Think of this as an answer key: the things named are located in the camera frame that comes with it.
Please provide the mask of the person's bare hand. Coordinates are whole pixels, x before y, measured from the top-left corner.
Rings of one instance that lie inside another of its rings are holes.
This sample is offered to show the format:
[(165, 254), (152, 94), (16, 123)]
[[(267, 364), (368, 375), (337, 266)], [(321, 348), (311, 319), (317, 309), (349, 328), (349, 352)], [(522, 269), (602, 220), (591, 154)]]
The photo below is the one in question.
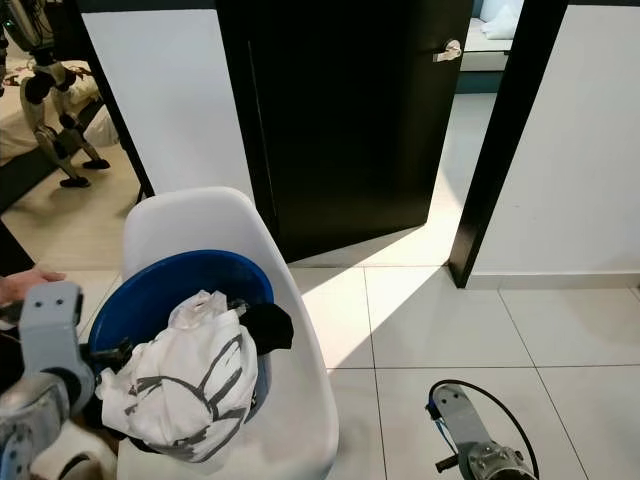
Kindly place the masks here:
[(67, 274), (42, 268), (32, 268), (19, 273), (3, 276), (0, 279), (0, 306), (6, 307), (24, 300), (29, 289), (35, 285), (52, 282), (64, 282)]

